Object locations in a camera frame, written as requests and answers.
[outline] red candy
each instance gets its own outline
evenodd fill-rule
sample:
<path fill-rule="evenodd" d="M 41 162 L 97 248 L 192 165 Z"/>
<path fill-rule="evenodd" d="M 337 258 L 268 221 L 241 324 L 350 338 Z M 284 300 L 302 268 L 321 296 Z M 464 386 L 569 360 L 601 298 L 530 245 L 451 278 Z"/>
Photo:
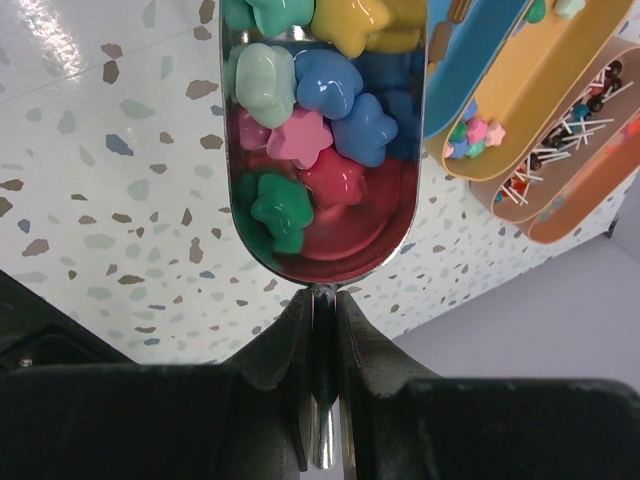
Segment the red candy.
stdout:
<path fill-rule="evenodd" d="M 319 208 L 357 205 L 363 197 L 364 171 L 365 167 L 330 147 L 320 152 L 316 164 L 302 172 L 300 180 L 311 190 Z"/>

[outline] mint green candy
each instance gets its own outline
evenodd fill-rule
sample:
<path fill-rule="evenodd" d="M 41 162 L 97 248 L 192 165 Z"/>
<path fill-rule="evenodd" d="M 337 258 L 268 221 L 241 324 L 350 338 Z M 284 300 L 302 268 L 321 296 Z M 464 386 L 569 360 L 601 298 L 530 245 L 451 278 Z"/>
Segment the mint green candy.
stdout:
<path fill-rule="evenodd" d="M 296 103 L 293 56 L 282 47 L 254 43 L 238 58 L 236 97 L 260 125 L 282 126 Z"/>
<path fill-rule="evenodd" d="M 238 71 L 238 60 L 240 54 L 248 47 L 248 44 L 231 47 L 229 57 L 223 60 L 222 65 L 222 90 L 225 98 L 231 99 L 233 103 L 238 103 L 236 97 L 236 74 Z"/>
<path fill-rule="evenodd" d="M 267 37 L 275 37 L 294 25 L 311 23 L 314 0 L 246 0 L 253 6 L 258 29 Z"/>
<path fill-rule="evenodd" d="M 482 152 L 484 152 L 484 140 L 480 140 L 478 143 L 471 145 L 467 152 L 467 157 L 476 158 Z"/>
<path fill-rule="evenodd" d="M 300 253 L 304 228 L 313 221 L 313 208 L 307 188 L 277 173 L 265 173 L 258 180 L 251 216 L 266 225 L 275 239 L 274 251 Z"/>

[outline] yellow candy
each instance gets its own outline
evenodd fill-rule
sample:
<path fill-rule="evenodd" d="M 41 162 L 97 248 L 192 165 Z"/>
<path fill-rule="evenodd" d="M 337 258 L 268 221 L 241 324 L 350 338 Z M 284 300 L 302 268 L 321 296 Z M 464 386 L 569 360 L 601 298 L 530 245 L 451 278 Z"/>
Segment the yellow candy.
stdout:
<path fill-rule="evenodd" d="M 343 55 L 355 58 L 364 52 L 369 35 L 385 29 L 391 20 L 381 0 L 316 0 L 311 31 L 319 40 L 333 43 Z"/>
<path fill-rule="evenodd" d="M 427 24 L 426 0 L 382 0 L 391 13 L 388 29 L 424 30 Z"/>
<path fill-rule="evenodd" d="M 369 35 L 367 50 L 405 53 L 418 46 L 427 23 L 426 0 L 382 0 L 391 13 L 389 26 Z"/>

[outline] yellow tray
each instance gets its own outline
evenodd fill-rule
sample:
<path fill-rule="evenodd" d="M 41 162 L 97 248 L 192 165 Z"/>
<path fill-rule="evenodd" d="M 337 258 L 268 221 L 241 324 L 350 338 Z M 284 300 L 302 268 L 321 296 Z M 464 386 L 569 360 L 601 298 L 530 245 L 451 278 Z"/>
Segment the yellow tray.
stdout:
<path fill-rule="evenodd" d="M 499 121 L 507 130 L 502 145 L 474 159 L 445 159 L 446 142 L 462 115 L 425 141 L 427 151 L 451 175 L 484 182 L 513 168 L 634 4 L 589 1 L 567 21 L 553 11 L 555 2 L 546 0 L 548 12 L 542 22 L 526 25 L 507 41 L 474 95 L 478 115 Z"/>

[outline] white surface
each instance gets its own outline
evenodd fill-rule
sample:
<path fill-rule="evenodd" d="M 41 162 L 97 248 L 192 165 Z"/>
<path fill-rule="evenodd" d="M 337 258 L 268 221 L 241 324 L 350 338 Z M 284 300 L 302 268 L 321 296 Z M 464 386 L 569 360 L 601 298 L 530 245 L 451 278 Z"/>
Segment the white surface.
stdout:
<path fill-rule="evenodd" d="M 200 144 L 204 136 L 223 136 L 210 109 L 221 104 L 219 90 L 186 96 L 194 80 L 220 81 L 216 17 L 205 26 L 213 39 L 194 38 L 200 4 L 0 6 L 0 183 L 24 182 L 21 191 L 0 190 L 13 206 L 0 218 L 0 268 L 138 362 L 223 360 L 270 325 L 297 289 L 244 250 L 225 210 L 224 153 Z M 107 43 L 124 52 L 113 85 L 102 79 Z M 163 71 L 169 57 L 172 69 Z M 143 104 L 137 111 L 148 117 L 126 115 L 120 105 L 127 100 Z M 161 143 L 161 132 L 174 143 Z M 109 151 L 110 134 L 134 155 Z M 150 169 L 158 164 L 165 173 Z M 351 288 L 392 337 L 606 230 L 628 186 L 567 239 L 540 247 L 491 217 L 463 181 L 445 177 L 432 160 L 421 175 L 404 253 Z M 140 195 L 147 185 L 148 195 Z M 72 200 L 76 194 L 87 200 Z M 183 225 L 186 209 L 192 221 Z M 131 222 L 114 221 L 115 213 Z M 96 238 L 109 246 L 88 248 Z M 200 263 L 190 261 L 194 239 L 204 252 Z M 35 240 L 36 250 L 44 250 L 44 240 L 48 250 L 29 255 Z M 122 285 L 125 275 L 144 282 Z"/>

